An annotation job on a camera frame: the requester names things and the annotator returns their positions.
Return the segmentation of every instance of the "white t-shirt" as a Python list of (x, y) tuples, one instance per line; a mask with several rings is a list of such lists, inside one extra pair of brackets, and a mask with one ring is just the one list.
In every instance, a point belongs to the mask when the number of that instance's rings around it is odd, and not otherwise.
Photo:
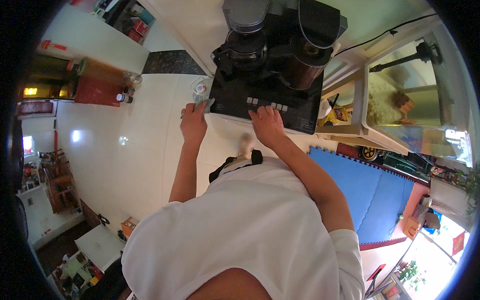
[(252, 274), (273, 300), (360, 300), (365, 293), (357, 234), (328, 233), (300, 180), (269, 157), (146, 217), (122, 256), (140, 300), (184, 300), (230, 268)]

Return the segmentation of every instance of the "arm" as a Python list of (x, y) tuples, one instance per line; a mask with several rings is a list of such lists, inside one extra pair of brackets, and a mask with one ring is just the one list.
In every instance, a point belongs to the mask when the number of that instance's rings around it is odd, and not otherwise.
[(197, 196), (197, 156), (207, 130), (203, 116), (205, 105), (206, 102), (193, 111), (195, 104), (189, 103), (181, 111), (180, 128), (184, 142), (168, 202), (186, 202)]
[(328, 232), (336, 229), (354, 231), (348, 203), (330, 175), (285, 135), (282, 118), (271, 106), (249, 111), (257, 138), (272, 149), (301, 180), (322, 215)]

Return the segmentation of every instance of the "white lid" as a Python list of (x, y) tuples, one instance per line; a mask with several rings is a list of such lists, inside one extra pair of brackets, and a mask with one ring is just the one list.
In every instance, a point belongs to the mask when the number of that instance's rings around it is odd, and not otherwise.
[(195, 93), (201, 95), (206, 89), (207, 87), (204, 84), (197, 84), (195, 87)]

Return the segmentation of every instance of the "person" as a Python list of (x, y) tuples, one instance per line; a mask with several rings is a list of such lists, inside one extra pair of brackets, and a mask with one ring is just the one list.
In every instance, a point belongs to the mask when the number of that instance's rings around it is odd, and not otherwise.
[(169, 203), (142, 220), (125, 246), (122, 271), (138, 299), (363, 299), (345, 196), (286, 136), (276, 109), (249, 115), (258, 140), (279, 159), (259, 163), (243, 135), (238, 158), (210, 174), (207, 191), (196, 196), (203, 108), (182, 110), (184, 143)]

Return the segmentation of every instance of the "white tile floor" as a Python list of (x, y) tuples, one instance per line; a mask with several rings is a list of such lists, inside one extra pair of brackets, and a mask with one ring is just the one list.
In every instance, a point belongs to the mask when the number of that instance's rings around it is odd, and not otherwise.
[[(87, 205), (120, 229), (129, 216), (142, 219), (168, 202), (183, 138), (180, 111), (191, 102), (190, 84), (197, 75), (147, 74), (134, 102), (119, 108), (61, 102), (57, 113), (59, 147), (71, 162), (75, 184)], [(208, 130), (197, 161), (197, 194), (208, 187), (208, 174), (228, 156), (236, 140), (252, 125), (206, 115)], [(72, 139), (79, 132), (78, 141)], [(121, 145), (119, 137), (128, 141)], [(310, 145), (329, 150), (336, 142), (316, 136), (290, 135), (305, 152)], [(257, 149), (275, 154), (260, 142)]]

